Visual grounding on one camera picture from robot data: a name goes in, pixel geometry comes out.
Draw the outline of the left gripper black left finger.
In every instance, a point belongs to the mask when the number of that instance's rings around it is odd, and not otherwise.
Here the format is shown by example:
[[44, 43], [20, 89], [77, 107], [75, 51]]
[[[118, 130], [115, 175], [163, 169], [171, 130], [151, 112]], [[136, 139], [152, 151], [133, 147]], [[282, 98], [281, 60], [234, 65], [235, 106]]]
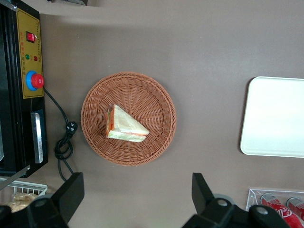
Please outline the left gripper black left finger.
[[49, 198], [34, 200], [27, 209], [31, 228], [67, 228], [85, 196], [84, 175], [73, 173]]

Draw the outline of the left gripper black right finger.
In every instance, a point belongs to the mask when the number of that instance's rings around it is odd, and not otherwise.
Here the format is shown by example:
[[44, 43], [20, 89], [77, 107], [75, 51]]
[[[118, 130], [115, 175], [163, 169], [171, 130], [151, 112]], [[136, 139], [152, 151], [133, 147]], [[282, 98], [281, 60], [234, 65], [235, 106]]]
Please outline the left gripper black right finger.
[[215, 197], [201, 173], [193, 173], [192, 201], [196, 209], [184, 228], [248, 228], [248, 213], [228, 199]]

